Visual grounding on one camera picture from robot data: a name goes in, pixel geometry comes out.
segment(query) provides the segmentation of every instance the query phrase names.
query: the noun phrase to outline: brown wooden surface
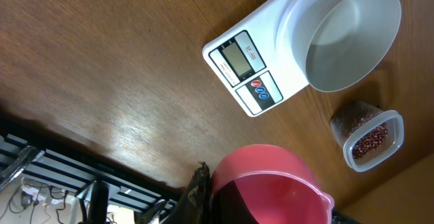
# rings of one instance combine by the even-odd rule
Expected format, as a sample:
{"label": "brown wooden surface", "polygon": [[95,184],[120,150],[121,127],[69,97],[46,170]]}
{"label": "brown wooden surface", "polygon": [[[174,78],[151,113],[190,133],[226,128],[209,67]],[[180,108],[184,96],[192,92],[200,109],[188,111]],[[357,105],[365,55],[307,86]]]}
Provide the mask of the brown wooden surface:
{"label": "brown wooden surface", "polygon": [[[339,206],[432,151],[434,0],[401,0],[395,43],[356,86],[307,87],[249,118],[201,50],[265,1],[0,0],[3,106],[174,187],[199,160],[213,169],[244,145],[281,145]],[[329,128],[354,98],[398,110],[406,123],[404,146],[365,173],[345,164]]]}

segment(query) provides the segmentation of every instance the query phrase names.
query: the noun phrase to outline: blue button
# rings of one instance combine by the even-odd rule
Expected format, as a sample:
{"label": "blue button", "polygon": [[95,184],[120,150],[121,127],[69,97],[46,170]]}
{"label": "blue button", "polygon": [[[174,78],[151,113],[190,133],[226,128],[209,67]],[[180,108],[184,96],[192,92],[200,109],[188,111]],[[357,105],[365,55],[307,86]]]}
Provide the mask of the blue button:
{"label": "blue button", "polygon": [[266,98],[268,98],[270,95],[269,94],[267,94],[266,92],[263,92],[262,94],[259,94],[259,98],[261,98],[261,99],[266,99]]}
{"label": "blue button", "polygon": [[263,87],[256,88],[255,92],[257,92],[257,93],[265,92],[265,88],[263,88]]}

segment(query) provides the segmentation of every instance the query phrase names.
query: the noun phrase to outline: red button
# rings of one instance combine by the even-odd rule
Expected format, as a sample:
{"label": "red button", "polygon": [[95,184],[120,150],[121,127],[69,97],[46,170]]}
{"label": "red button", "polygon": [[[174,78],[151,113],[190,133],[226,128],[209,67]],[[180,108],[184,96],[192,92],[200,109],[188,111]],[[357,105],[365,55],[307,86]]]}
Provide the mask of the red button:
{"label": "red button", "polygon": [[252,86],[254,86],[254,87],[256,88],[256,87],[258,87],[258,86],[261,86],[261,85],[262,85],[262,82],[260,82],[260,81],[258,81],[258,80],[254,80],[254,81],[251,82],[250,85],[252,85]]}

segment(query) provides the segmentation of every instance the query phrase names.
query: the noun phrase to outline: pink bowl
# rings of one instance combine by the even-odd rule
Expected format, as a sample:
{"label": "pink bowl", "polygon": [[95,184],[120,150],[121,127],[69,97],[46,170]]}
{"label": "pink bowl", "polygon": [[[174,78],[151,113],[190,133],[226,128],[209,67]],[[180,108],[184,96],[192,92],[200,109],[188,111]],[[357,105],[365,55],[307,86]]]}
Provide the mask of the pink bowl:
{"label": "pink bowl", "polygon": [[306,164],[284,148],[250,145],[230,153],[212,175],[212,193],[231,181],[260,224],[332,221],[332,196],[319,190]]}

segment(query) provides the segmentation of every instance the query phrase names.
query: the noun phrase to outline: seeds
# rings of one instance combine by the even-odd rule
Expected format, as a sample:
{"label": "seeds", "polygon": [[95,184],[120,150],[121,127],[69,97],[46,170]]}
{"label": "seeds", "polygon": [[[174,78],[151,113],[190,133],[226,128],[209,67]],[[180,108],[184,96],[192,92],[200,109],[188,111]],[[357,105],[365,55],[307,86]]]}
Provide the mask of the seeds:
{"label": "seeds", "polygon": [[381,146],[387,138],[386,124],[383,123],[363,136],[353,147],[353,158],[359,159]]}

